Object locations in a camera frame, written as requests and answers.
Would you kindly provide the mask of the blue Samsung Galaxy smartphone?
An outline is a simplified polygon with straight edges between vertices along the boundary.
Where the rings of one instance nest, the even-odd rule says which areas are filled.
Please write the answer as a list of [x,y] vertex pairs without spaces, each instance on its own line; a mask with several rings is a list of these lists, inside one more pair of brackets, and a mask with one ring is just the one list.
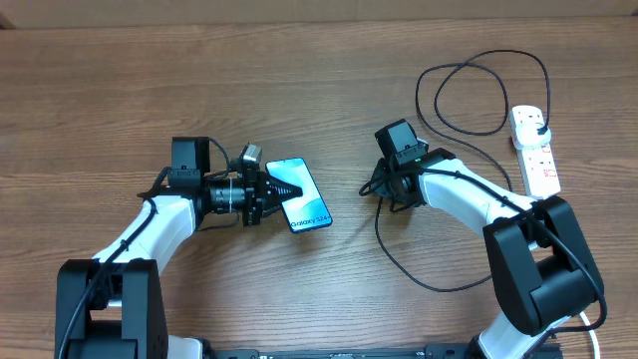
[[283,213],[293,233],[301,233],[333,223],[328,207],[302,158],[272,161],[266,170],[275,179],[295,185],[301,194],[282,202]]

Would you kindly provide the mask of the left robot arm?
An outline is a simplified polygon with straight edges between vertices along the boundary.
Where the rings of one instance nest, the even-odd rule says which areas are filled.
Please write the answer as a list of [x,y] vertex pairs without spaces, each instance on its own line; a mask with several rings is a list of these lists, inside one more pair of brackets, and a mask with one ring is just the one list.
[[171,164],[140,193],[130,226],[90,259],[70,259],[57,277],[58,358],[212,358],[203,338],[167,332],[160,274],[178,247],[210,214],[233,213],[245,226],[300,197],[301,187],[259,167],[261,149],[248,144],[223,171],[210,169],[209,137],[175,137]]

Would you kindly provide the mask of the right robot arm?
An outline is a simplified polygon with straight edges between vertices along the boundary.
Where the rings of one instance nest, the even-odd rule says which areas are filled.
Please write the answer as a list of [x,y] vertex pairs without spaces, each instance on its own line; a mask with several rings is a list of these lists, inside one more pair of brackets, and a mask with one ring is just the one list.
[[469,343],[428,344],[428,358],[560,358],[549,338],[588,332],[607,317],[604,285],[567,201],[508,191],[470,171],[454,154],[430,150],[405,120],[375,134],[382,151],[360,189],[398,212],[445,211],[482,235],[500,312]]

